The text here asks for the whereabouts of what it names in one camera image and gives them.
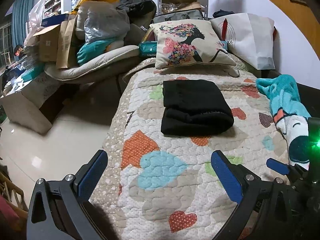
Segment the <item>black pants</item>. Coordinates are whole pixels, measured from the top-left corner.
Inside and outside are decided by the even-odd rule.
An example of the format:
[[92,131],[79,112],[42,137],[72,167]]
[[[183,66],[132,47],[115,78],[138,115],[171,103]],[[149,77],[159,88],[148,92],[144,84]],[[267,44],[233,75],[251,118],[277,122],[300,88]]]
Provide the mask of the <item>black pants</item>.
[[218,135],[234,124],[231,108],[212,81],[164,81],[163,106],[161,132],[164,135]]

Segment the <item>teal cartoon blanket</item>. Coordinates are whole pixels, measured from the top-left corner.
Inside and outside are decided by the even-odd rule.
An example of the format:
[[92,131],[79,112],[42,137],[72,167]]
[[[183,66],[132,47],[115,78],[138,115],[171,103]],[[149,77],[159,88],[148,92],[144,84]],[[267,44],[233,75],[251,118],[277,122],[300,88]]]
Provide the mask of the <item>teal cartoon blanket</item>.
[[287,142],[289,164],[298,164],[308,170],[308,118],[311,115],[300,101],[295,79],[286,74],[273,79],[258,78],[256,86],[270,100],[270,112],[275,126]]

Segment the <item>heart pattern quilt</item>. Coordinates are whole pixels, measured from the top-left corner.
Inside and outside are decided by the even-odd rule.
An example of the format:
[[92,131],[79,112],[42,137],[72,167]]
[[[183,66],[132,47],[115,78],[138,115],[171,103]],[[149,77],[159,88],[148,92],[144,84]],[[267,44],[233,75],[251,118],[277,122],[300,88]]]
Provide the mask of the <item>heart pattern quilt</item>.
[[[287,143],[256,88],[258,75],[239,58],[234,66],[163,70],[142,62],[125,75],[103,144],[108,165],[90,198],[108,239],[212,239],[236,206],[211,166],[214,150],[264,180],[276,176],[266,161],[287,163]],[[232,110],[233,127],[211,137],[163,135],[162,89],[169,80],[214,82]]]

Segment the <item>white paper bag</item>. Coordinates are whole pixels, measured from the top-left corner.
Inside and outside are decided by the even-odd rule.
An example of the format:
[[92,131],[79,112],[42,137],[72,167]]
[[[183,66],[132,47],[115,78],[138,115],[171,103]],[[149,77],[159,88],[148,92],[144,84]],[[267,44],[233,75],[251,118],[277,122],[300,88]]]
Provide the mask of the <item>white paper bag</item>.
[[274,20],[250,13],[238,13],[210,20],[228,50],[257,70],[273,70]]

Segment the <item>beige folded mattress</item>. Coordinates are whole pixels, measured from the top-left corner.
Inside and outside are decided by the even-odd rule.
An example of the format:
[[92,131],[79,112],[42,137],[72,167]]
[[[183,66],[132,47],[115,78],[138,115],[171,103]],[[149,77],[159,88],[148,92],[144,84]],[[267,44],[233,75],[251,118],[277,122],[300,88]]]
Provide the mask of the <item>beige folded mattress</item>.
[[85,84],[124,74],[140,61],[139,47],[129,45],[101,54],[80,67],[56,69],[55,64],[48,62],[44,66],[44,72],[61,82]]

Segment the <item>teal cloth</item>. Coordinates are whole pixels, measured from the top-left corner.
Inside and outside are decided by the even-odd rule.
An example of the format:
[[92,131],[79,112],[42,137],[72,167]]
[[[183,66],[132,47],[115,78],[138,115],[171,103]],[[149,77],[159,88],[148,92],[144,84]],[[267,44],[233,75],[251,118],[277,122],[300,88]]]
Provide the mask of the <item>teal cloth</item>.
[[97,56],[103,54],[106,48],[115,40],[115,38],[108,38],[84,44],[76,55],[78,65],[82,66],[88,61],[91,61]]

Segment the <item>window with grille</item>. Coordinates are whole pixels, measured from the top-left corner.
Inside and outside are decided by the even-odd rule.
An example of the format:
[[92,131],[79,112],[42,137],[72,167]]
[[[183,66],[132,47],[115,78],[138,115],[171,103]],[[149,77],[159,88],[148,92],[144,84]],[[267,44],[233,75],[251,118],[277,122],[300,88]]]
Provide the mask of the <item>window with grille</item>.
[[5,67],[14,61],[11,23],[3,23],[0,29],[1,67]]

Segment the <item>floral lady cushion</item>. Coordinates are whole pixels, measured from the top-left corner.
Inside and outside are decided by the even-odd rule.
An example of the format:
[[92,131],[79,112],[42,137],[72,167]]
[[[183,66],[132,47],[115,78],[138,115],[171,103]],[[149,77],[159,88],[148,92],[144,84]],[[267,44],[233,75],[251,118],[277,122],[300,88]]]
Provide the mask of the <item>floral lady cushion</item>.
[[235,61],[206,20],[176,20],[150,25],[156,39],[156,69],[193,64],[223,64]]

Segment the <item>cardboard box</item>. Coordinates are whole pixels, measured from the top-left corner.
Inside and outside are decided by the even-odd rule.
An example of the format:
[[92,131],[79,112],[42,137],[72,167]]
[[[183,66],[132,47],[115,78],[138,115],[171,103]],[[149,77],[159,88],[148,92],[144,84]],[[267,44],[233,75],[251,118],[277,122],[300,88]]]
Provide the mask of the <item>cardboard box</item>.
[[39,38],[39,61],[55,63],[56,69],[78,66],[76,61],[79,41],[75,34],[77,17],[52,25],[36,33]]

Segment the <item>teal tissue pack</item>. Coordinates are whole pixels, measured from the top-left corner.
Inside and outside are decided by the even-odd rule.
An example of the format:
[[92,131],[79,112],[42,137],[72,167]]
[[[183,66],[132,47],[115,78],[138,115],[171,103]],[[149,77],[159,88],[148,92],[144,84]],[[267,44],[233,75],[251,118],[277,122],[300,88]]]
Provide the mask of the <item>teal tissue pack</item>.
[[139,44],[140,57],[156,57],[157,41],[145,41]]

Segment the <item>clear plastic bag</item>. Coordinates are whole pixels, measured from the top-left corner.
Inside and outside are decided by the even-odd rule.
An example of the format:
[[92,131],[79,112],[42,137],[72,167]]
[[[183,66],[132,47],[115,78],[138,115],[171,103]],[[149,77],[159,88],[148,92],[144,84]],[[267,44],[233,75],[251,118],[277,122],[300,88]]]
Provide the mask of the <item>clear plastic bag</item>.
[[76,17],[75,35],[87,44],[114,38],[124,38],[130,30],[130,20],[125,10],[112,3],[83,2]]

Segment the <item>white plastic bag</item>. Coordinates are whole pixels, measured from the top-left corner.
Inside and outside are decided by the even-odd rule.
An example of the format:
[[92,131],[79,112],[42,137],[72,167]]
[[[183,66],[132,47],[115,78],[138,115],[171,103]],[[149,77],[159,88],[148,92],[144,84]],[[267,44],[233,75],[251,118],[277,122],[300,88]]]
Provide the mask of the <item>white plastic bag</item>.
[[27,36],[23,45],[25,47],[32,44],[33,36],[42,29],[43,11],[46,0],[39,0],[28,14],[28,20],[25,23]]

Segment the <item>blue curtain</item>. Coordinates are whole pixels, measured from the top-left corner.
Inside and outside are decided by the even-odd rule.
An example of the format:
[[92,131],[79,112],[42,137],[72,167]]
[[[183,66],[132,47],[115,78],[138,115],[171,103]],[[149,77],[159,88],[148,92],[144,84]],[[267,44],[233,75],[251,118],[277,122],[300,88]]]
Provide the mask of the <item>blue curtain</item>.
[[25,23],[28,20],[28,14],[34,6],[35,0],[15,0],[13,3],[11,17],[11,38],[12,47],[22,45],[27,34]]

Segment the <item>black bag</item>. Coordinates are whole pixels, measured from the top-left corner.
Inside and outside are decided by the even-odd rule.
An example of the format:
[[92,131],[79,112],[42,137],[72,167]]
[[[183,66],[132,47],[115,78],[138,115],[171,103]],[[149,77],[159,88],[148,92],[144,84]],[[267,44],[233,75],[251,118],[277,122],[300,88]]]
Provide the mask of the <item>black bag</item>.
[[157,5],[153,0],[119,0],[117,10],[124,10],[131,24],[148,29],[156,14]]

